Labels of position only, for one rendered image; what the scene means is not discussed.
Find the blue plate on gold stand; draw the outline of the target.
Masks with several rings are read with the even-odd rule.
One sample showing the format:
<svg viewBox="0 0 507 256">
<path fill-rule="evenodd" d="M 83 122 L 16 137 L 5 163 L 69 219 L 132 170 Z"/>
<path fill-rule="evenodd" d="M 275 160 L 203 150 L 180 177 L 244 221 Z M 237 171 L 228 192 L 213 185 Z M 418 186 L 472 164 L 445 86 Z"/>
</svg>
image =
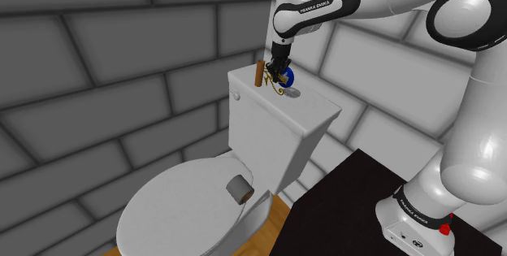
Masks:
<svg viewBox="0 0 507 256">
<path fill-rule="evenodd" d="M 270 85 L 273 90 L 280 96 L 285 95 L 285 90 L 290 88 L 294 82 L 294 73 L 290 67 L 288 67 L 282 74 L 279 75 L 277 82 L 273 81 L 273 76 L 264 70 L 263 81 L 265 85 Z"/>
</svg>

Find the white toilet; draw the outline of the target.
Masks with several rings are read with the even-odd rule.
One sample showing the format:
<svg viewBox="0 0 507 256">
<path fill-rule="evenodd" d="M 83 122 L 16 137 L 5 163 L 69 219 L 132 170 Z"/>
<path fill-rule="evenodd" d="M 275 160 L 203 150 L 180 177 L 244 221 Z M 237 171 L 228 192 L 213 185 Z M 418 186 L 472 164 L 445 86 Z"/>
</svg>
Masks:
<svg viewBox="0 0 507 256">
<path fill-rule="evenodd" d="M 274 196 L 301 175 L 340 108 L 303 84 L 290 97 L 256 87 L 255 69 L 227 75 L 229 151 L 144 184 L 119 219 L 121 256 L 232 256 L 267 221 Z M 254 188 L 243 205 L 226 190 L 237 175 Z"/>
</svg>

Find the brown cylinder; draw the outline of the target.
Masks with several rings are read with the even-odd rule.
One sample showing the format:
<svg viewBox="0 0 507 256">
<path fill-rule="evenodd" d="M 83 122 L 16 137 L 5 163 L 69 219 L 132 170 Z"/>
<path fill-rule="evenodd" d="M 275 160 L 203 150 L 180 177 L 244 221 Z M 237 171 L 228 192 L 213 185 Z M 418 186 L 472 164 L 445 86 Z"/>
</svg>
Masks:
<svg viewBox="0 0 507 256">
<path fill-rule="evenodd" d="M 255 78 L 254 78 L 254 85 L 256 87 L 261 87 L 262 86 L 264 67 L 265 67 L 265 61 L 262 60 L 262 59 L 259 59 L 256 62 Z"/>
</svg>

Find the grey toilet paper roll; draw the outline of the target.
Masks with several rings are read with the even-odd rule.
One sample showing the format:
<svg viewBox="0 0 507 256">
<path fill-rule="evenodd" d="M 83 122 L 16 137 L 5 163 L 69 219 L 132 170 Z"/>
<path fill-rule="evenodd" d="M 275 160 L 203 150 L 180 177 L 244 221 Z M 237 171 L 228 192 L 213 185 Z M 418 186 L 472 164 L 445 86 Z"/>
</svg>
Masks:
<svg viewBox="0 0 507 256">
<path fill-rule="evenodd" d="M 245 204 L 254 194 L 254 188 L 242 176 L 234 176 L 226 185 L 226 190 L 238 205 Z"/>
</svg>

